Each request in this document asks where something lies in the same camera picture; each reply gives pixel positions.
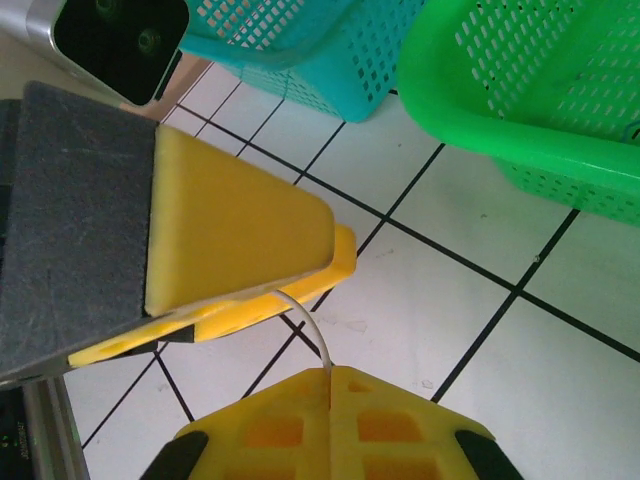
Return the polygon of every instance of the black grout line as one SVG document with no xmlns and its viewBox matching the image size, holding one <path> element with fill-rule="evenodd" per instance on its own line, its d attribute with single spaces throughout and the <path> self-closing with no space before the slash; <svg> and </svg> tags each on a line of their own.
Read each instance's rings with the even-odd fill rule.
<svg viewBox="0 0 640 480">
<path fill-rule="evenodd" d="M 240 80 L 238 80 L 238 84 L 235 87 L 233 87 L 233 90 L 231 90 L 231 93 L 229 95 L 227 95 L 227 97 L 222 101 L 222 103 L 220 105 L 218 105 L 218 108 L 216 108 L 213 111 L 213 113 L 209 117 L 209 121 L 211 121 L 211 119 L 216 116 L 216 113 L 218 113 L 222 107 L 224 107 L 224 104 L 227 103 L 227 100 L 229 100 L 234 93 L 236 93 L 236 90 L 238 89 L 238 87 L 241 84 L 242 84 L 242 82 Z"/>
<path fill-rule="evenodd" d="M 440 152 L 442 152 L 444 147 L 445 147 L 444 143 L 441 143 L 440 145 L 438 145 L 438 148 L 435 149 L 435 151 L 431 154 L 431 156 L 426 161 L 426 163 L 422 166 L 422 168 L 418 171 L 418 173 L 413 177 L 413 179 L 409 182 L 409 185 L 407 185 L 407 187 L 402 191 L 402 193 L 400 194 L 398 199 L 391 206 L 391 208 L 389 209 L 389 211 L 385 215 L 385 220 L 388 220 L 389 218 L 391 218 L 391 215 L 393 215 L 395 213 L 395 211 L 398 209 L 398 207 L 400 206 L 402 201 L 407 197 L 407 195 L 409 195 L 409 192 L 413 189 L 413 187 L 415 187 L 416 183 L 418 183 L 420 181 L 420 179 L 422 178 L 424 173 L 431 166 L 431 164 L 435 161 L 435 159 L 438 157 L 438 155 L 440 155 Z"/>
<path fill-rule="evenodd" d="M 599 342 L 604 343 L 608 347 L 613 348 L 614 350 L 616 350 L 618 353 L 621 353 L 625 357 L 628 357 L 631 360 L 635 360 L 636 362 L 640 362 L 640 352 L 638 352 L 637 350 L 634 350 L 633 348 L 628 347 L 624 343 L 621 343 L 621 342 L 615 340 L 614 338 L 610 337 L 609 335 L 607 335 L 605 333 L 602 333 L 600 330 L 595 329 L 595 328 L 587 325 L 584 322 L 581 322 L 577 318 L 569 315 L 566 312 L 563 312 L 562 310 L 554 307 L 553 305 L 550 305 L 549 303 L 545 302 L 544 300 L 539 299 L 538 297 L 536 297 L 534 295 L 531 295 L 528 292 L 522 292 L 520 294 L 520 297 L 522 297 L 524 300 L 527 300 L 528 302 L 534 304 L 536 307 L 539 307 L 540 309 L 544 310 L 545 312 L 550 313 L 551 315 L 559 318 L 563 322 L 568 323 L 572 327 L 577 328 L 582 333 L 585 333 L 586 335 L 590 336 L 591 338 L 593 338 L 595 340 L 598 340 Z"/>
<path fill-rule="evenodd" d="M 540 251 L 540 254 L 535 259 L 536 261 L 533 262 L 533 264 L 527 269 L 527 271 L 524 273 L 524 275 L 518 282 L 518 285 L 516 285 L 516 290 L 518 290 L 518 293 L 521 293 L 524 290 L 524 287 L 527 285 L 527 283 L 529 283 L 529 280 L 531 280 L 531 277 L 533 277 L 533 275 L 538 271 L 538 269 L 542 265 L 542 262 L 544 262 L 547 259 L 547 257 L 549 256 L 553 248 L 558 244 L 562 236 L 566 233 L 567 230 L 569 230 L 569 227 L 571 226 L 571 224 L 573 224 L 575 219 L 578 218 L 579 213 L 580 213 L 580 210 L 576 210 L 575 208 L 569 212 L 569 215 L 567 215 L 567 218 L 564 219 L 564 221 L 560 224 L 560 226 L 555 231 L 555 233 L 551 236 L 547 244 Z"/>
<path fill-rule="evenodd" d="M 502 317 L 504 317 L 504 314 L 507 313 L 509 307 L 513 305 L 513 302 L 516 300 L 516 298 L 518 298 L 518 294 L 516 292 L 511 292 L 509 296 L 507 296 L 506 300 L 502 302 L 502 305 L 500 305 L 498 311 L 493 314 L 493 316 L 489 320 L 489 323 L 485 325 L 480 334 L 476 337 L 471 346 L 464 353 L 460 361 L 458 361 L 455 367 L 453 367 L 453 370 L 451 370 L 449 375 L 447 375 L 447 378 L 445 378 L 444 382 L 442 382 L 440 388 L 438 388 L 436 393 L 433 394 L 433 397 L 431 397 L 432 402 L 438 403 L 440 400 L 442 400 L 444 394 L 447 393 L 447 391 L 451 388 L 453 382 L 458 379 L 458 377 L 462 373 L 462 370 L 464 370 L 465 367 L 469 364 L 482 344 L 489 337 L 489 334 L 493 332 L 494 328 L 496 328 L 496 326 L 498 325 L 498 322 L 502 319 Z"/>
<path fill-rule="evenodd" d="M 313 304 L 313 307 L 311 307 L 311 313 L 315 313 L 318 310 L 318 308 L 320 308 L 320 305 L 324 303 L 324 301 L 331 294 L 331 292 L 333 292 L 333 288 L 331 290 L 327 290 L 322 295 L 320 295 L 320 298 L 316 301 L 316 303 Z"/>
<path fill-rule="evenodd" d="M 318 153 L 315 154 L 315 156 L 311 159 L 311 161 L 309 162 L 309 164 L 305 167 L 305 169 L 303 170 L 303 172 L 298 176 L 298 178 L 296 178 L 296 180 L 293 182 L 294 185 L 297 185 L 300 180 L 302 180 L 304 178 L 304 176 L 307 174 L 307 172 L 311 169 L 311 167 L 313 166 L 314 163 L 316 163 L 316 160 L 318 160 L 318 158 L 320 158 L 320 155 L 322 155 L 324 153 L 324 151 L 327 149 L 327 147 L 329 145 L 331 145 L 331 142 L 333 142 L 333 139 L 336 138 L 336 136 L 340 133 L 340 130 L 342 130 L 344 128 L 344 126 L 347 124 L 347 122 L 343 121 L 340 126 L 338 128 L 336 128 L 336 131 L 333 132 L 333 134 L 329 137 L 329 140 L 327 140 L 324 145 L 322 146 L 322 148 L 320 149 L 320 151 L 318 151 Z"/>
<path fill-rule="evenodd" d="M 420 242 L 422 242 L 422 243 L 424 243 L 426 245 L 429 245 L 434 250 L 439 251 L 440 253 L 442 253 L 442 254 L 446 255 L 447 257 L 451 258 L 452 260 L 455 260 L 456 262 L 458 262 L 458 263 L 464 265 L 465 267 L 473 270 L 474 272 L 482 275 L 486 279 L 491 280 L 494 283 L 497 283 L 501 287 L 504 287 L 504 288 L 509 289 L 509 290 L 512 290 L 513 288 L 515 288 L 515 286 L 511 282 L 508 282 L 504 278 L 496 275 L 495 273 L 490 272 L 489 270 L 481 267 L 480 265 L 472 262 L 471 260 L 466 259 L 462 255 L 459 255 L 459 254 L 455 253 L 453 250 L 449 250 L 447 247 L 445 247 L 443 245 L 440 245 L 439 243 L 431 240 L 428 237 L 425 237 L 421 233 L 416 232 L 412 228 L 407 227 L 406 225 L 398 222 L 397 220 L 394 220 L 394 219 L 390 218 L 388 220 L 388 223 L 389 223 L 389 225 L 393 225 L 394 227 L 396 227 L 397 229 L 403 231 L 407 235 L 410 235 L 411 237 L 415 238 L 416 240 L 419 240 Z"/>
<path fill-rule="evenodd" d="M 297 332 L 298 337 L 300 337 L 300 340 L 306 343 L 307 346 L 311 349 L 313 353 L 316 354 L 318 358 L 322 358 L 320 356 L 320 349 L 318 348 L 318 346 L 313 342 L 313 340 L 311 340 L 307 336 L 305 332 L 302 331 L 302 327 L 304 327 L 305 325 L 304 322 L 302 322 L 300 326 L 298 326 L 295 323 L 293 323 L 293 321 L 286 315 L 286 313 L 281 313 L 280 318 L 282 319 L 282 321 L 284 321 L 284 323 L 286 323 L 289 326 L 289 328 L 291 328 L 291 330 L 293 330 L 294 332 Z"/>
<path fill-rule="evenodd" d="M 297 332 L 291 332 L 291 335 L 289 335 L 289 338 L 287 338 L 287 340 L 282 344 L 282 346 L 276 352 L 276 354 L 273 356 L 273 358 L 271 360 L 269 360 L 269 363 L 267 363 L 267 366 L 262 369 L 262 371 L 258 375 L 258 378 L 256 378 L 253 381 L 253 383 L 251 384 L 251 386 L 249 386 L 249 388 L 244 393 L 244 395 L 242 395 L 242 398 L 247 398 L 249 395 L 251 395 L 253 393 L 253 391 L 260 384 L 260 382 L 265 377 L 265 375 L 267 373 L 269 373 L 269 370 L 271 370 L 271 367 L 273 367 L 275 365 L 275 363 L 282 356 L 282 354 L 287 349 L 287 347 L 289 347 L 289 345 L 291 345 L 291 342 L 293 342 L 296 339 L 297 336 L 298 336 Z"/>
<path fill-rule="evenodd" d="M 402 201 L 406 198 L 406 196 L 409 194 L 409 192 L 411 191 L 411 189 L 413 189 L 413 187 L 416 185 L 416 183 L 418 183 L 418 181 L 420 181 L 420 178 L 422 178 L 422 176 L 424 175 L 424 173 L 427 171 L 427 169 L 431 166 L 431 164 L 435 161 L 435 159 L 438 157 L 438 155 L 440 154 L 440 152 L 442 152 L 442 149 L 445 147 L 444 143 L 441 143 L 440 145 L 438 145 L 438 148 L 436 148 L 434 150 L 434 152 L 431 154 L 431 156 L 427 159 L 427 161 L 425 162 L 425 164 L 422 166 L 422 168 L 420 168 L 420 170 L 418 171 L 418 173 L 416 173 L 416 175 L 413 177 L 413 179 L 411 180 L 411 182 L 409 182 L 409 185 L 407 185 L 407 187 L 402 191 L 402 193 L 400 194 L 400 196 L 398 197 L 398 199 L 393 203 L 393 205 L 391 206 L 391 208 L 387 211 L 387 213 L 385 215 L 383 215 L 381 217 L 380 222 L 375 226 L 375 228 L 371 231 L 371 233 L 367 236 L 367 238 L 365 239 L 364 242 L 362 242 L 362 245 L 360 245 L 360 247 L 358 248 L 357 251 L 357 256 L 359 257 L 362 252 L 364 252 L 364 250 L 367 248 L 367 246 L 371 243 L 371 241 L 373 240 L 373 238 L 378 234 L 378 232 L 382 229 L 382 227 L 384 226 L 384 224 L 391 218 L 391 215 L 393 215 L 393 213 L 396 211 L 396 209 L 400 206 L 400 204 L 402 203 Z M 311 312 L 316 312 L 318 310 L 318 308 L 320 308 L 320 305 L 322 305 L 324 303 L 324 301 L 327 299 L 327 297 L 331 294 L 331 292 L 333 291 L 333 288 L 331 290 L 328 290 L 326 292 L 324 292 L 322 294 L 322 296 L 318 299 L 318 301 L 313 305 L 313 307 L 311 308 Z"/>
<path fill-rule="evenodd" d="M 142 372 L 140 372 L 140 374 L 136 377 L 136 379 L 131 383 L 131 385 L 129 386 L 129 388 L 127 388 L 125 390 L 125 392 L 122 394 L 122 396 L 120 397 L 120 399 L 116 402 L 116 404 L 113 406 L 113 408 L 111 410 L 109 410 L 109 413 L 107 413 L 105 415 L 105 417 L 102 419 L 102 421 L 98 424 L 98 426 L 93 430 L 93 432 L 91 433 L 91 435 L 89 435 L 89 438 L 87 438 L 87 440 L 85 440 L 85 442 L 82 444 L 82 448 L 86 448 L 87 445 L 89 445 L 89 442 L 91 442 L 91 440 L 93 440 L 93 438 L 98 434 L 98 432 L 100 431 L 100 429 L 104 426 L 105 423 L 107 423 L 107 420 L 109 420 L 111 418 L 111 416 L 113 415 L 113 413 L 118 409 L 118 407 L 122 404 L 122 402 L 124 402 L 124 399 L 127 398 L 127 396 L 129 395 L 129 393 L 131 393 L 131 391 L 134 389 L 134 387 L 138 384 L 138 382 L 140 382 L 140 380 L 142 379 L 142 377 L 144 376 L 145 373 L 147 373 L 147 371 L 151 368 L 151 366 L 153 365 L 153 363 L 156 361 L 156 358 L 154 356 L 154 358 L 147 364 L 146 367 L 144 367 L 144 369 L 142 370 Z"/>
<path fill-rule="evenodd" d="M 214 122 L 213 120 L 207 120 L 206 118 L 204 118 L 202 115 L 199 115 L 198 113 L 194 112 L 193 110 L 190 110 L 186 107 L 183 107 L 182 105 L 179 105 L 179 107 L 181 109 L 183 109 L 186 112 L 189 112 L 191 115 L 193 115 L 194 117 L 198 117 L 200 120 L 203 120 L 205 122 L 205 126 L 211 125 L 213 127 L 216 127 L 218 130 L 223 131 L 224 133 L 226 133 L 227 135 L 235 138 L 236 140 L 242 142 L 242 143 L 247 143 L 248 140 L 246 138 L 241 137 L 240 135 L 238 135 L 237 133 L 232 132 L 231 130 L 229 130 L 228 128 L 223 127 L 222 125 Z"/>
<path fill-rule="evenodd" d="M 325 182 L 324 180 L 319 179 L 318 177 L 316 177 L 315 175 L 312 175 L 311 173 L 304 173 L 304 176 L 306 178 L 308 178 L 309 180 L 317 183 L 318 185 L 320 185 L 321 187 L 326 188 L 327 190 L 329 190 L 330 192 L 335 193 L 336 195 L 338 195 L 339 197 L 344 198 L 345 200 L 348 200 L 349 202 L 353 203 L 354 205 L 362 208 L 363 210 L 366 210 L 367 212 L 369 212 L 371 215 L 374 215 L 378 218 L 383 218 L 384 214 L 378 210 L 376 210 L 375 208 L 373 208 L 370 205 L 367 205 L 366 203 L 358 200 L 355 197 L 352 197 L 351 195 L 349 195 L 348 193 L 343 192 L 342 190 L 337 189 L 336 187 L 334 187 L 333 185 Z"/>
<path fill-rule="evenodd" d="M 262 130 L 264 128 L 264 126 L 267 124 L 267 122 L 269 120 L 271 120 L 271 117 L 273 117 L 275 115 L 275 113 L 278 111 L 278 109 L 280 108 L 280 106 L 284 103 L 284 98 L 280 99 L 280 102 L 278 103 L 278 105 L 275 106 L 275 108 L 271 111 L 271 113 L 267 116 L 267 118 L 264 119 L 264 122 L 262 122 L 260 124 L 260 126 L 258 127 L 258 129 L 253 132 L 253 135 L 251 135 L 251 138 L 249 138 L 249 140 L 247 141 L 247 143 L 244 144 L 244 146 L 240 149 L 240 151 L 238 152 L 238 155 L 236 155 L 236 157 L 239 157 L 240 155 L 242 155 L 242 152 L 245 151 L 245 149 L 250 145 L 250 143 L 253 141 L 254 138 L 256 138 L 258 136 L 258 133 L 260 133 L 260 130 Z"/>
<path fill-rule="evenodd" d="M 200 83 L 200 81 L 204 78 L 204 76 L 207 73 L 209 73 L 209 70 L 211 70 L 211 67 L 213 66 L 213 64 L 214 64 L 214 62 L 211 62 L 209 65 L 207 65 L 207 68 L 205 68 L 204 71 L 198 77 L 198 79 L 195 82 L 193 82 L 193 85 L 191 85 L 191 87 L 189 87 L 189 90 L 187 90 L 187 92 L 184 95 L 182 95 L 182 97 L 180 97 L 180 99 L 178 100 L 176 106 L 180 105 L 182 103 L 182 101 L 187 98 L 187 96 L 196 87 L 196 85 L 198 85 Z"/>
<path fill-rule="evenodd" d="M 160 365 L 160 368 L 164 372 L 164 376 L 167 377 L 167 381 L 171 386 L 171 390 L 173 390 L 173 393 L 178 399 L 178 402 L 180 402 L 180 406 L 182 407 L 182 410 L 184 410 L 184 414 L 187 416 L 190 422 L 193 422 L 195 418 L 193 418 L 193 414 L 191 413 L 191 410 L 189 409 L 187 402 L 184 401 L 184 397 L 182 396 L 182 393 L 180 393 L 180 390 L 178 390 L 178 386 L 176 385 L 175 380 L 173 380 L 173 377 L 171 376 L 171 372 L 169 372 L 169 369 L 165 365 L 164 360 L 162 360 L 162 357 L 158 352 L 154 352 L 153 355 L 158 361 L 158 365 Z"/>
<path fill-rule="evenodd" d="M 200 130 L 198 130 L 198 131 L 196 132 L 196 134 L 194 135 L 194 137 L 195 137 L 195 138 L 198 138 L 198 135 L 200 135 L 200 134 L 202 133 L 202 130 L 204 130 L 204 129 L 205 129 L 205 127 L 206 127 L 207 125 L 209 125 L 209 124 L 208 124 L 207 122 L 204 122 L 204 124 L 200 127 Z"/>
<path fill-rule="evenodd" d="M 286 160 L 283 160 L 282 158 L 278 157 L 277 155 L 271 153 L 269 150 L 265 150 L 260 145 L 257 145 L 257 144 L 255 144 L 253 142 L 248 142 L 248 143 L 249 143 L 249 146 L 251 148 L 256 149 L 257 151 L 259 151 L 263 155 L 266 155 L 267 157 L 269 157 L 271 160 L 275 160 L 276 162 L 284 165 L 285 167 L 289 167 L 291 170 L 295 171 L 296 173 L 302 173 L 304 171 L 300 167 L 297 167 L 296 165 L 294 165 L 293 163 L 289 163 Z"/>
<path fill-rule="evenodd" d="M 162 121 L 160 123 L 164 123 L 171 115 L 173 115 L 173 112 L 175 112 L 178 109 L 178 105 L 174 105 L 173 108 L 171 110 L 169 110 L 169 113 L 167 113 L 164 118 L 162 119 Z"/>
<path fill-rule="evenodd" d="M 498 325 L 498 322 L 500 322 L 500 320 L 504 317 L 507 310 L 509 310 L 509 307 L 511 307 L 511 305 L 513 305 L 513 302 L 516 300 L 516 298 L 518 298 L 518 296 L 522 294 L 527 283 L 529 282 L 529 280 L 531 280 L 531 277 L 533 277 L 533 275 L 538 271 L 542 263 L 547 259 L 547 257 L 549 256 L 553 248 L 558 244 L 562 236 L 566 233 L 566 231 L 569 229 L 571 224 L 575 221 L 579 213 L 580 212 L 575 209 L 569 212 L 569 214 L 564 219 L 562 224 L 557 228 L 556 232 L 553 234 L 553 236 L 549 239 L 549 241 L 543 247 L 543 249 L 540 252 L 540 255 L 538 255 L 538 257 L 536 258 L 536 261 L 533 262 L 531 266 L 527 269 L 527 271 L 524 273 L 524 275 L 522 276 L 518 284 L 513 288 L 511 293 L 509 293 L 509 296 L 502 303 L 502 305 L 500 305 L 500 307 L 498 308 L 498 311 L 491 317 L 491 319 L 489 320 L 489 323 L 485 325 L 485 327 L 482 329 L 478 337 L 474 340 L 474 342 L 471 344 L 469 349 L 464 353 L 460 361 L 455 365 L 455 367 L 453 367 L 453 370 L 451 370 L 451 372 L 449 373 L 447 378 L 444 380 L 442 385 L 440 385 L 440 388 L 438 388 L 438 390 L 433 395 L 433 397 L 431 397 L 431 401 L 438 403 L 440 400 L 442 400 L 442 397 L 451 388 L 451 385 L 453 385 L 453 382 L 455 382 L 456 379 L 460 376 L 462 371 L 465 369 L 465 367 L 469 364 L 469 362 L 473 359 L 475 354 L 478 352 L 480 347 L 482 347 L 484 342 L 487 340 L 491 332 Z"/>
</svg>

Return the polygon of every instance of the black rubber pad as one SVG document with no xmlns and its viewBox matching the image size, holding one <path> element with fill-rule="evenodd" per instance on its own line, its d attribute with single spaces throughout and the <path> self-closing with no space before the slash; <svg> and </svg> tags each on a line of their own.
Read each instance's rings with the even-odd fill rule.
<svg viewBox="0 0 640 480">
<path fill-rule="evenodd" d="M 142 312 L 156 126 L 27 86 L 0 284 L 0 380 L 149 321 Z"/>
<path fill-rule="evenodd" d="M 476 472 L 478 480 L 524 480 L 493 440 L 469 430 L 456 432 L 456 440 Z"/>
<path fill-rule="evenodd" d="M 170 441 L 140 480 L 189 480 L 208 442 L 207 434 L 199 430 Z"/>
</svg>

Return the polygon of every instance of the gray panel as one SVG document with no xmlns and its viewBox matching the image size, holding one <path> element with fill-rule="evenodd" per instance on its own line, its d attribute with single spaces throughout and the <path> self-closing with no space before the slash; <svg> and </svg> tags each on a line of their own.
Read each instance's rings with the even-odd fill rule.
<svg viewBox="0 0 640 480">
<path fill-rule="evenodd" d="M 0 380 L 143 318 L 156 122 L 42 84 L 21 108 Z"/>
<path fill-rule="evenodd" d="M 0 100 L 0 185 L 13 183 L 20 100 Z"/>
</svg>

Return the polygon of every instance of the green plastic basket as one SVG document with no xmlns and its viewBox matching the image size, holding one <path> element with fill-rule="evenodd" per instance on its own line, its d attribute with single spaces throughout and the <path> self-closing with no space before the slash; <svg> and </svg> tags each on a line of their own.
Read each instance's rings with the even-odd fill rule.
<svg viewBox="0 0 640 480">
<path fill-rule="evenodd" d="M 640 0 L 430 0 L 398 89 L 523 190 L 640 225 Z"/>
</svg>

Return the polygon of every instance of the floor tile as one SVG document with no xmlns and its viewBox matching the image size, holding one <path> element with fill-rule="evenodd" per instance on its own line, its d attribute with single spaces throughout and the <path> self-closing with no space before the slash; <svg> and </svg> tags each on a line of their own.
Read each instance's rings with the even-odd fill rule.
<svg viewBox="0 0 640 480">
<path fill-rule="evenodd" d="M 82 443 L 152 359 L 150 353 L 118 358 L 79 368 L 64 376 Z"/>
<path fill-rule="evenodd" d="M 314 318 L 336 364 L 431 398 L 506 296 L 387 225 Z"/>
<path fill-rule="evenodd" d="M 200 80 L 202 79 L 202 77 L 204 77 L 207 73 L 209 73 L 209 70 L 211 70 L 211 67 L 213 67 L 215 65 L 214 62 L 209 63 L 209 65 L 207 65 L 204 70 L 202 70 L 202 73 L 200 73 L 200 75 L 198 76 L 198 78 L 191 84 L 191 86 L 182 94 L 182 96 L 180 97 L 180 99 L 178 100 L 178 103 L 182 103 L 182 101 L 187 98 L 187 96 L 191 93 L 191 90 L 194 89 L 194 87 L 200 82 Z"/>
<path fill-rule="evenodd" d="M 308 327 L 303 328 L 303 331 L 306 331 L 305 333 L 310 335 L 310 332 L 307 330 L 309 330 Z M 308 368 L 322 368 L 322 361 L 302 340 L 296 337 L 260 381 L 255 392 L 264 390 Z"/>
<path fill-rule="evenodd" d="M 323 186 L 318 185 L 312 180 L 303 179 L 298 186 L 327 202 L 333 210 L 336 222 L 351 227 L 356 234 L 357 245 L 361 245 L 380 222 L 378 217 L 327 190 Z"/>
<path fill-rule="evenodd" d="M 385 213 L 439 145 L 389 95 L 371 119 L 345 125 L 309 172 Z"/>
<path fill-rule="evenodd" d="M 289 337 L 279 318 L 198 344 L 172 343 L 162 353 L 195 418 L 239 400 Z"/>
<path fill-rule="evenodd" d="M 640 351 L 640 229 L 581 213 L 526 290 Z"/>
<path fill-rule="evenodd" d="M 164 123 L 195 137 L 202 129 L 205 122 L 204 120 L 178 107 L 167 117 Z"/>
<path fill-rule="evenodd" d="M 214 64 L 180 103 L 204 118 L 211 118 L 239 83 L 237 77 Z"/>
<path fill-rule="evenodd" d="M 569 211 L 516 189 L 488 157 L 447 146 L 393 217 L 517 283 Z"/>
<path fill-rule="evenodd" d="M 157 363 L 84 449 L 91 480 L 134 480 L 188 423 Z"/>
<path fill-rule="evenodd" d="M 289 183 L 293 183 L 299 177 L 298 172 L 256 150 L 253 147 L 245 148 L 240 154 L 240 158 L 256 167 L 269 172 L 276 177 L 280 177 Z"/>
<path fill-rule="evenodd" d="M 160 120 L 160 123 L 165 123 L 169 119 L 169 117 L 173 114 L 173 112 L 176 111 L 177 108 L 178 106 L 174 105 L 173 108 L 171 108 L 169 112 L 164 116 L 164 118 Z"/>
<path fill-rule="evenodd" d="M 271 115 L 280 100 L 280 97 L 241 83 L 214 115 L 213 121 L 249 139 Z"/>
<path fill-rule="evenodd" d="M 232 137 L 227 132 L 223 132 L 214 125 L 204 127 L 198 135 L 198 138 L 232 155 L 237 155 L 244 146 L 243 142 Z"/>
<path fill-rule="evenodd" d="M 441 404 L 483 423 L 527 480 L 640 471 L 640 364 L 518 300 Z"/>
<path fill-rule="evenodd" d="M 296 167 L 306 168 L 342 121 L 291 102 L 283 102 L 253 143 Z"/>
</svg>

